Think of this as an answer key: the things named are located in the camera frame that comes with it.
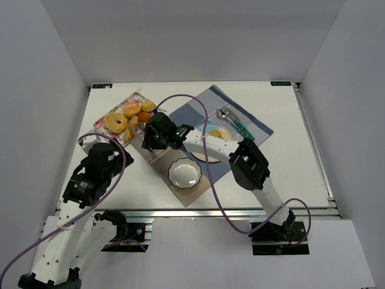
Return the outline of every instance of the white bowl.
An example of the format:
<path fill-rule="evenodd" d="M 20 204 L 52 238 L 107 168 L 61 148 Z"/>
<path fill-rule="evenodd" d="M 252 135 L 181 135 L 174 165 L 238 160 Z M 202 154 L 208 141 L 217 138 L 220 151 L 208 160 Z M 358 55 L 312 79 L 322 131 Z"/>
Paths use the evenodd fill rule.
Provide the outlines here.
<path fill-rule="evenodd" d="M 190 158 L 180 158 L 168 169 L 168 179 L 179 188 L 192 188 L 199 183 L 202 169 Z"/>

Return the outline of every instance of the white enclosure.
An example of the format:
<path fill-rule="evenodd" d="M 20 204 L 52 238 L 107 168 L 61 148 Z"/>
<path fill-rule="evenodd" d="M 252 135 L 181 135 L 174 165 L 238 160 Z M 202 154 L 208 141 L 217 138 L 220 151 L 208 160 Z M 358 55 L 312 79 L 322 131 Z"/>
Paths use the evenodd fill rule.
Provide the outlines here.
<path fill-rule="evenodd" d="M 0 1 L 0 268 L 54 213 L 87 85 L 286 79 L 302 82 L 337 204 L 385 288 L 384 15 L 383 0 Z"/>

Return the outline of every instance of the fork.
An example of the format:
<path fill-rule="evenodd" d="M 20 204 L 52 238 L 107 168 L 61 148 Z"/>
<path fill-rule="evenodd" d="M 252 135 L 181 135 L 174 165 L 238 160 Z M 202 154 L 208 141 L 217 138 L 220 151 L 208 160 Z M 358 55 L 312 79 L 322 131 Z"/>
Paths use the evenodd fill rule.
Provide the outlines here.
<path fill-rule="evenodd" d="M 144 129 L 146 128 L 146 125 L 143 123 L 143 122 L 140 122 L 139 123 L 139 128 L 144 131 Z"/>
<path fill-rule="evenodd" d="M 249 138 L 250 140 L 255 140 L 255 138 L 253 137 L 253 135 L 250 133 L 250 131 L 248 131 L 248 129 L 244 126 L 244 124 L 241 122 L 241 120 L 239 119 L 239 117 L 233 112 L 231 111 L 229 108 L 227 108 L 226 106 L 224 106 L 222 108 L 222 111 L 225 113 L 225 115 L 231 119 L 235 125 L 238 127 L 238 129 L 240 130 L 240 134 L 243 136 L 243 137 L 247 137 Z"/>

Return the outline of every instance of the floral tray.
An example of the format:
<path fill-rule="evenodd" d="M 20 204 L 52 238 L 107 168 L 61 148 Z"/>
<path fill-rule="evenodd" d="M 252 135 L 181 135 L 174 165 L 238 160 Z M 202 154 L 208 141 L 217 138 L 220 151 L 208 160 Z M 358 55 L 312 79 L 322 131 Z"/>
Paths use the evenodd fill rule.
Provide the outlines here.
<path fill-rule="evenodd" d="M 123 136 L 125 135 L 125 132 L 123 131 L 121 134 L 113 134 L 111 131 L 109 131 L 105 124 L 104 124 L 104 118 L 107 114 L 109 113 L 122 113 L 123 112 L 123 109 L 124 107 L 126 106 L 126 104 L 128 103 L 133 103 L 133 102 L 136 102 L 136 103 L 139 103 L 141 104 L 142 102 L 145 102 L 145 101 L 148 101 L 147 98 L 145 98 L 143 95 L 141 95 L 140 93 L 138 92 L 134 92 L 133 94 L 131 94 L 128 98 L 126 98 L 124 101 L 122 101 L 121 103 L 119 103 L 116 107 L 114 107 L 112 110 L 110 110 L 108 113 L 106 113 L 104 116 L 102 116 L 100 119 L 98 119 L 97 121 L 95 121 L 94 123 L 94 128 L 97 132 L 101 133 L 101 134 L 105 134 L 109 137 L 112 137 L 112 138 L 116 138 L 119 143 L 124 147 L 126 146 L 127 144 L 129 144 L 135 137 L 133 137 L 129 142 L 124 142 L 123 141 Z"/>

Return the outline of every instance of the pastry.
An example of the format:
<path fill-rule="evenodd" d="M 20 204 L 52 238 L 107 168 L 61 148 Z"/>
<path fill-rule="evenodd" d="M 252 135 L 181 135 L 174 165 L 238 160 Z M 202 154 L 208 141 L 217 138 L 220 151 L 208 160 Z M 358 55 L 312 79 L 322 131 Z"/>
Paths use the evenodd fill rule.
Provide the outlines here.
<path fill-rule="evenodd" d="M 140 111 L 141 111 L 141 105 L 136 102 L 132 102 L 130 104 L 127 104 L 124 107 L 123 114 L 125 115 L 125 117 L 130 119 L 133 116 L 137 116 L 140 113 Z"/>
<path fill-rule="evenodd" d="M 142 103 L 142 111 L 149 113 L 155 109 L 155 104 L 152 101 L 145 101 Z"/>
<path fill-rule="evenodd" d="M 127 128 L 127 118 L 122 113 L 110 113 L 104 118 L 106 128 L 114 134 L 120 134 Z"/>
<path fill-rule="evenodd" d="M 209 135 L 211 135 L 213 137 L 222 138 L 221 133 L 219 131 L 217 131 L 216 129 L 213 129 L 211 132 L 209 132 Z"/>
<path fill-rule="evenodd" d="M 138 126 L 139 126 L 139 117 L 137 116 L 133 116 L 132 119 L 130 120 L 130 123 L 132 124 L 132 126 L 137 129 Z"/>
<path fill-rule="evenodd" d="M 125 135 L 123 136 L 123 140 L 125 143 L 129 142 L 135 135 L 131 132 L 131 130 L 126 128 Z"/>
<path fill-rule="evenodd" d="M 139 121 L 140 122 L 149 122 L 149 119 L 152 117 L 152 114 L 150 113 L 144 113 L 144 112 L 141 112 L 140 114 L 138 114 L 138 118 L 139 118 Z"/>

